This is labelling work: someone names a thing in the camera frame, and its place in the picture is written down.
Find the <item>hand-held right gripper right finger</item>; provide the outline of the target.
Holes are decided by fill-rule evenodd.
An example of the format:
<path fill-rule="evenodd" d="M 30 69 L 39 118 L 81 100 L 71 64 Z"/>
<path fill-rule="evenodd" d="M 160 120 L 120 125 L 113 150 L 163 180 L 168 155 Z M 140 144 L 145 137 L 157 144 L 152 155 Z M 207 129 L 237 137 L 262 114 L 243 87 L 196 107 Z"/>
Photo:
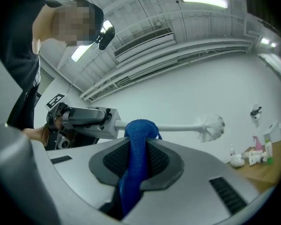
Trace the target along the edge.
<path fill-rule="evenodd" d="M 185 164 L 184 172 L 166 190 L 144 192 L 124 217 L 126 225 L 242 225 L 258 212 L 274 190 L 259 193 L 245 177 L 209 153 L 163 140 L 148 142 L 179 154 Z M 227 181 L 246 203 L 235 215 L 212 185 L 217 178 Z"/>

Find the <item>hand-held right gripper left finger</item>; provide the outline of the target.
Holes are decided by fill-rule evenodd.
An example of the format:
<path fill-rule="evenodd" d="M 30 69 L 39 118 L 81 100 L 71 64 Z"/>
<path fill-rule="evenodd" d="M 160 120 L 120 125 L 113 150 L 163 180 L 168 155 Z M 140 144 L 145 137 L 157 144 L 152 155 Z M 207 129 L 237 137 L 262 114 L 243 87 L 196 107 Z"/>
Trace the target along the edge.
<path fill-rule="evenodd" d="M 125 225 L 121 217 L 119 176 L 104 165 L 104 157 L 129 138 L 47 152 L 54 174 L 50 192 L 64 225 Z"/>

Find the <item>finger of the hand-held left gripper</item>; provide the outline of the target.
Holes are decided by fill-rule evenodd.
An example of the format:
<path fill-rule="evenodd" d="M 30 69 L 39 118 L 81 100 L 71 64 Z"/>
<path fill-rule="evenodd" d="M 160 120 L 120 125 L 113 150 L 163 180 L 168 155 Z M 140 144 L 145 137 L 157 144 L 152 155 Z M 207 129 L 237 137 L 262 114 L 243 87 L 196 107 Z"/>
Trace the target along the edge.
<path fill-rule="evenodd" d="M 62 115 L 62 126 L 75 128 L 76 126 L 102 125 L 111 117 L 109 108 L 103 111 L 100 109 L 67 107 Z"/>
<path fill-rule="evenodd" d="M 90 109 L 100 109 L 105 110 L 106 107 L 91 107 Z M 104 122 L 102 125 L 91 125 L 91 126 L 76 126 L 74 130 L 79 134 L 83 134 L 86 136 L 91 136 L 99 139 L 117 139 L 118 130 L 115 128 L 115 122 L 120 120 L 119 113 L 116 109 L 112 109 L 111 114 L 112 117 Z"/>

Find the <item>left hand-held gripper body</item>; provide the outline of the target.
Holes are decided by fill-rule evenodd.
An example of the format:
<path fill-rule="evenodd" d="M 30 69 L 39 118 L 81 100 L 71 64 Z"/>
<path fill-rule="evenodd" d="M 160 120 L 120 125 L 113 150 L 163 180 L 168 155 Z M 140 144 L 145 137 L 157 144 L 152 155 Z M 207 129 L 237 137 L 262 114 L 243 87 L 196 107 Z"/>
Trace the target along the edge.
<path fill-rule="evenodd" d="M 73 129 L 59 129 L 55 120 L 62 116 L 70 105 L 67 95 L 58 93 L 45 105 L 48 113 L 46 125 L 49 134 L 46 140 L 46 150 L 61 150 L 97 144 L 97 138 L 78 133 Z"/>

